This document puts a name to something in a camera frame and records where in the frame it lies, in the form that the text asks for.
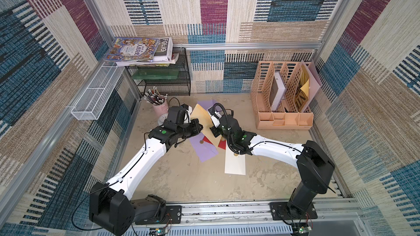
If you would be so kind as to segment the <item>white round clock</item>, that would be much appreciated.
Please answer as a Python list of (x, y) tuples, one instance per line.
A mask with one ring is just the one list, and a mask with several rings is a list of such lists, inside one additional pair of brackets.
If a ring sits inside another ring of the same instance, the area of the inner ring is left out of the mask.
[(159, 118), (158, 118), (158, 121), (157, 121), (157, 123), (158, 123), (158, 125), (159, 126), (161, 126), (163, 123), (164, 123), (164, 121), (165, 121), (165, 119), (167, 118), (167, 114), (163, 114), (163, 115), (161, 115)]

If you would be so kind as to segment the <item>pink pen cup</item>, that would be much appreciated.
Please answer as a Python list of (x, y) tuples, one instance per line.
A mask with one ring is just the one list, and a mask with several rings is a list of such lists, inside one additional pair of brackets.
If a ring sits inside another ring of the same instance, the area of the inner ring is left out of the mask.
[(169, 107), (168, 107), (168, 103), (166, 99), (163, 101), (163, 104), (159, 104), (159, 105), (153, 104), (152, 106), (158, 118), (168, 113)]

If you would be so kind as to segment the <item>cream envelope with seal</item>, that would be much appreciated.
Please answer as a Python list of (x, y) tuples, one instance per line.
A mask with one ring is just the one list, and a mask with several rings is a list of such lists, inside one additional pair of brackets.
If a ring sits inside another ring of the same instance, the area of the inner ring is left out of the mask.
[(192, 119), (198, 119), (199, 124), (203, 126), (202, 133), (203, 135), (215, 146), (218, 147), (220, 142), (220, 136), (217, 138), (214, 136), (212, 131), (210, 130), (211, 127), (214, 126), (211, 116), (204, 108), (202, 108), (199, 104), (195, 106), (195, 108), (192, 110), (191, 114)]

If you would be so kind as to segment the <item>red envelope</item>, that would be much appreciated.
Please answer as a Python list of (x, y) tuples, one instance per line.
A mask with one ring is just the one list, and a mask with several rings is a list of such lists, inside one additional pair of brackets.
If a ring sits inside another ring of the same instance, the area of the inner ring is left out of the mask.
[[(211, 144), (211, 141), (206, 136), (203, 137), (202, 141)], [(226, 140), (223, 137), (221, 137), (218, 147), (220, 149), (226, 150)]]

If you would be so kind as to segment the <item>yellow paper sheet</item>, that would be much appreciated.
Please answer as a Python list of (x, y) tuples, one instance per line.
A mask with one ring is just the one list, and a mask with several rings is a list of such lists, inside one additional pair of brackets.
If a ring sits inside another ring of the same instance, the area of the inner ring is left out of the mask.
[(306, 98), (309, 98), (309, 90), (310, 90), (310, 81), (307, 80), (300, 80), (298, 90), (300, 94), (304, 94)]

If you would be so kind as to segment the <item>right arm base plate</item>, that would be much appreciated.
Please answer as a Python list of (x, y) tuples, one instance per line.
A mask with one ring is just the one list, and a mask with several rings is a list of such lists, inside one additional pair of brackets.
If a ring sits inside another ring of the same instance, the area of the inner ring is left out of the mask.
[(312, 202), (306, 210), (300, 210), (294, 206), (289, 207), (287, 202), (270, 202), (269, 207), (272, 219), (275, 221), (300, 221), (306, 220), (307, 217), (313, 220), (318, 219), (318, 214)]

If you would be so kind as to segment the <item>pens in cup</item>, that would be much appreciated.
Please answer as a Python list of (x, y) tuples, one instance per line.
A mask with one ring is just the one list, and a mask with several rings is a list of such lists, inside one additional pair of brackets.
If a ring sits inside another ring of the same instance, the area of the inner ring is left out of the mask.
[(163, 95), (161, 94), (156, 86), (153, 86), (153, 88), (148, 89), (144, 95), (143, 98), (145, 101), (147, 101), (148, 103), (155, 105), (155, 106), (160, 106), (162, 104), (164, 104), (167, 100), (167, 95)]

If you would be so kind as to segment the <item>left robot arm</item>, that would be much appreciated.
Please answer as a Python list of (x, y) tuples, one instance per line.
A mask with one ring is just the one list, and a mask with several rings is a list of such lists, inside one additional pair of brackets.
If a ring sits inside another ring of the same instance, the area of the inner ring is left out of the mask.
[(203, 129), (192, 119), (192, 107), (183, 104), (168, 110), (164, 123), (144, 135), (144, 145), (132, 160), (105, 184), (97, 182), (89, 194), (89, 220), (115, 236), (134, 223), (161, 223), (168, 217), (166, 201), (150, 194), (133, 200), (138, 185), (171, 147), (197, 136)]

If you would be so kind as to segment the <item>Folio book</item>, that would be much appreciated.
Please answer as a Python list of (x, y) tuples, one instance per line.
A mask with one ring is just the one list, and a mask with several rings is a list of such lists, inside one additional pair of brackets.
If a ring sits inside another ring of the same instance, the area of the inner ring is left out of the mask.
[(153, 57), (153, 59), (151, 61), (126, 61), (126, 62), (121, 62), (121, 61), (108, 61), (108, 62), (113, 62), (115, 63), (117, 66), (119, 67), (124, 67), (124, 66), (141, 66), (141, 65), (170, 65), (170, 64), (175, 64), (179, 58), (178, 54), (173, 54), (172, 50), (173, 50), (173, 42), (172, 42), (172, 38), (158, 38), (160, 39), (160, 44), (157, 48), (157, 51)]

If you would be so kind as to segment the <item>brown wanted poster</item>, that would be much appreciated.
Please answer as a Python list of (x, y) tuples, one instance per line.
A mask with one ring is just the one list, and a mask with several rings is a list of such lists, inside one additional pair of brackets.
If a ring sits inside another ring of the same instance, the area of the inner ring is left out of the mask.
[[(309, 77), (305, 68), (302, 68), (301, 76), (300, 76), (299, 81), (301, 79), (302, 80), (307, 80), (307, 79), (310, 80), (310, 77)], [(309, 98), (306, 98), (304, 96), (304, 94), (299, 93), (299, 90), (298, 90), (299, 81), (298, 81), (296, 93), (295, 93), (295, 96), (294, 96), (294, 103), (296, 105), (296, 108), (297, 108), (298, 112), (303, 112), (304, 110), (306, 110)]]

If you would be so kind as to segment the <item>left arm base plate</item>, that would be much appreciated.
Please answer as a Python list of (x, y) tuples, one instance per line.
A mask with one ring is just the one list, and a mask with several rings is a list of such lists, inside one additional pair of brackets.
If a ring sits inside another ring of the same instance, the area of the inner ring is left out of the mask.
[(161, 208), (157, 212), (157, 217), (153, 224), (180, 224), (182, 219), (182, 206), (181, 205), (170, 205)]

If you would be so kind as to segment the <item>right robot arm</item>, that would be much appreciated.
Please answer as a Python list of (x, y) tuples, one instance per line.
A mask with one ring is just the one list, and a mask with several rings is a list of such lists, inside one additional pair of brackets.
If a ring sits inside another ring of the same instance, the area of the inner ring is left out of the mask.
[(279, 214), (284, 213), (289, 219), (301, 218), (312, 210), (315, 196), (330, 189), (335, 164), (316, 142), (291, 144), (264, 138), (244, 131), (230, 114), (212, 113), (211, 120), (213, 135), (222, 136), (233, 153), (264, 156), (298, 169), (301, 182), (285, 205), (285, 211), (279, 210)]

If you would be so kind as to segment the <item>green folder on shelf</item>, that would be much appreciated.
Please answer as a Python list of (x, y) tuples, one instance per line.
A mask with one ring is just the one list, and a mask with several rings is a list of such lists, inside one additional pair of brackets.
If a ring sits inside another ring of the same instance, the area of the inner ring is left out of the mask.
[(139, 69), (132, 75), (134, 80), (170, 80), (177, 79), (179, 70), (172, 68)]

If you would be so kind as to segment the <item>lilac envelope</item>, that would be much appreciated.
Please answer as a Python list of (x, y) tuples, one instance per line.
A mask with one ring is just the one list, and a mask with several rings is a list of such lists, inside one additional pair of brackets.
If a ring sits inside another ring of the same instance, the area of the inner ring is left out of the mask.
[(214, 99), (197, 101), (197, 104), (200, 105), (204, 110), (209, 110), (214, 106), (215, 103), (217, 103), (217, 101)]
[(216, 147), (202, 133), (189, 138), (189, 141), (201, 162), (210, 160), (218, 155)]

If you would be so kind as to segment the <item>pink folder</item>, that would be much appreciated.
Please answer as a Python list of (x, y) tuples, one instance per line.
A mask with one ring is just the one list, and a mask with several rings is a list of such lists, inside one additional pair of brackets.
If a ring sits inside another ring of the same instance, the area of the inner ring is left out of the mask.
[(302, 71), (308, 75), (308, 95), (305, 102), (303, 103), (303, 107), (299, 109), (300, 112), (304, 112), (308, 108), (310, 102), (315, 98), (316, 94), (320, 90), (322, 82), (313, 62), (302, 61), (301, 67)]

